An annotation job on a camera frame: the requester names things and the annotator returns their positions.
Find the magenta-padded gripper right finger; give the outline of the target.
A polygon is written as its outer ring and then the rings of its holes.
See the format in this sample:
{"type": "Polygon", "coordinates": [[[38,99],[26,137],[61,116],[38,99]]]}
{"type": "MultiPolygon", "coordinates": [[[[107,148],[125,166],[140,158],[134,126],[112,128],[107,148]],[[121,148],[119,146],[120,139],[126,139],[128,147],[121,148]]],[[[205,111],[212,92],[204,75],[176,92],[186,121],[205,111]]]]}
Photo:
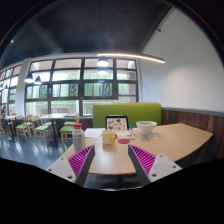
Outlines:
{"type": "Polygon", "coordinates": [[[154,155],[131,144],[128,145],[128,155],[142,186],[181,170],[180,166],[164,154],[154,155]]]}

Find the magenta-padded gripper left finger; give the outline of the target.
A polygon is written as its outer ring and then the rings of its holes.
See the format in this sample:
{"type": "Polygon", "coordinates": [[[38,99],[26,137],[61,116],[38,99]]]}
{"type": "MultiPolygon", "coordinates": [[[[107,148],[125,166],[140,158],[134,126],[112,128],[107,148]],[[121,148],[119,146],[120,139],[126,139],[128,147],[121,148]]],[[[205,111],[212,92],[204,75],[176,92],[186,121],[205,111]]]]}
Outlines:
{"type": "Polygon", "coordinates": [[[95,146],[91,145],[69,158],[60,157],[47,168],[47,171],[83,187],[94,156],[95,146]]]}

